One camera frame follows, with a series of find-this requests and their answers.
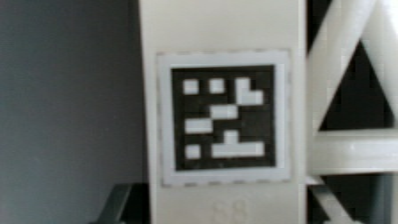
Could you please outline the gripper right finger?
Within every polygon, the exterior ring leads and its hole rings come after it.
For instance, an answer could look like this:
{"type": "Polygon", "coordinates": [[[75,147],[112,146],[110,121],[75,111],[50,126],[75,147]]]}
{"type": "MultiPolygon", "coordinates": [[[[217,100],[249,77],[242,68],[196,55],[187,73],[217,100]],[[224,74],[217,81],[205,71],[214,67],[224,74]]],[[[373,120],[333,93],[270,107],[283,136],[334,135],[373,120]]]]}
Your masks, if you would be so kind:
{"type": "Polygon", "coordinates": [[[309,189],[329,217],[322,224],[363,224],[363,222],[352,218],[329,186],[313,185],[309,189]]]}

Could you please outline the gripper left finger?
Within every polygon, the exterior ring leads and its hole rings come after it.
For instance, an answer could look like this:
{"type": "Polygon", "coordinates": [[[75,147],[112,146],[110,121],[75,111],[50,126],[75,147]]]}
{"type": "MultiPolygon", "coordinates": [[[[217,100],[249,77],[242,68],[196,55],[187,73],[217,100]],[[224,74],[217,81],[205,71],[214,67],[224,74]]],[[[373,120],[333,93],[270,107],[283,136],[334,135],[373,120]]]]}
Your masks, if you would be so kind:
{"type": "Polygon", "coordinates": [[[128,204],[130,192],[130,184],[118,184],[114,186],[100,217],[89,224],[126,224],[126,221],[123,220],[123,213],[128,204]]]}

